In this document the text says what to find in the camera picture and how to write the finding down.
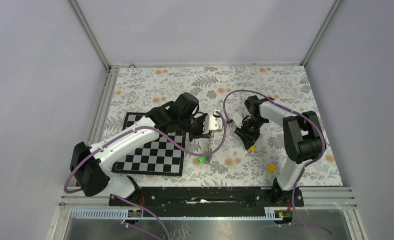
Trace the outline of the yellow key tag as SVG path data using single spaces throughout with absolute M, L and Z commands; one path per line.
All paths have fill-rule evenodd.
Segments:
M 250 148 L 248 148 L 249 152 L 253 152 L 253 151 L 256 151 L 256 150 L 257 150 L 257 147 L 255 145 L 251 146 Z

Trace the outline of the green key tag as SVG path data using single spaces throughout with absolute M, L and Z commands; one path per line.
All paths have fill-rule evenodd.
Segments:
M 203 164 L 207 161 L 207 158 L 205 156 L 201 156 L 198 158 L 198 163 Z

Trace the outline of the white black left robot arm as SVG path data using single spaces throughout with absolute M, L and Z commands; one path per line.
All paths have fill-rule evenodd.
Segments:
M 137 184 L 130 177 L 122 177 L 111 171 L 113 164 L 138 147 L 165 137 L 180 151 L 185 148 L 171 139 L 168 134 L 182 131 L 190 140 L 207 138 L 210 133 L 225 130 L 225 119 L 218 110 L 211 114 L 199 111 L 199 100 L 192 94 L 180 94 L 175 101 L 152 108 L 140 120 L 115 136 L 91 145 L 85 142 L 73 148 L 69 169 L 71 171 L 64 185 L 68 189 L 71 179 L 79 184 L 78 192 L 86 197 L 108 193 L 121 197 L 129 206 L 140 199 Z

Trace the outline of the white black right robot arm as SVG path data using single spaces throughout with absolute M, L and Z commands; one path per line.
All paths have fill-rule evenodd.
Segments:
M 235 134 L 245 149 L 255 145 L 263 124 L 274 122 L 283 128 L 287 160 L 280 175 L 274 179 L 271 198 L 276 205 L 284 206 L 296 193 L 302 170 L 326 150 L 319 119 L 313 111 L 295 112 L 273 103 L 271 99 L 255 95 L 248 97 L 244 104 L 249 115 L 235 121 Z

